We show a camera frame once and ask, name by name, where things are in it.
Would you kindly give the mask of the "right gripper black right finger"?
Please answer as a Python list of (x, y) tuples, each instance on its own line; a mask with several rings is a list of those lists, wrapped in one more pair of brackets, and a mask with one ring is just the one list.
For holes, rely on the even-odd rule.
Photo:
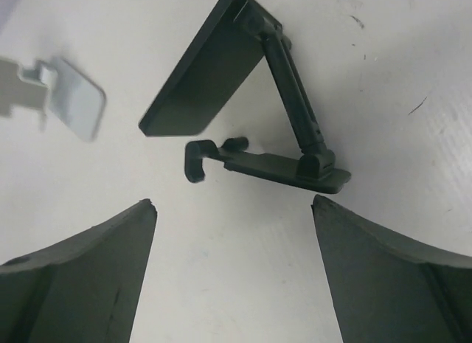
[(313, 220), (344, 342), (470, 342), (471, 257), (318, 195)]

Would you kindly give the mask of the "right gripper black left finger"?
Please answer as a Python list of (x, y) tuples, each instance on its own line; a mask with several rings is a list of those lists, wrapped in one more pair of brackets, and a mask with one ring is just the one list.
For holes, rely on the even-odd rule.
[(158, 212), (148, 199), (1, 265), (2, 342), (129, 342)]

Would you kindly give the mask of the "black folding phone stand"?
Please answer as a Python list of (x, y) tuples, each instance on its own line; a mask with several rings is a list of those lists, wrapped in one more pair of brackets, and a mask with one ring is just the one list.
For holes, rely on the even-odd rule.
[[(248, 152), (249, 140), (222, 145), (198, 139), (244, 80), (266, 60), (302, 155), (291, 159)], [(139, 122), (148, 137), (190, 136), (184, 174), (204, 180), (204, 159), (230, 171), (323, 194), (350, 180), (322, 135), (280, 22), (255, 0), (218, 0)]]

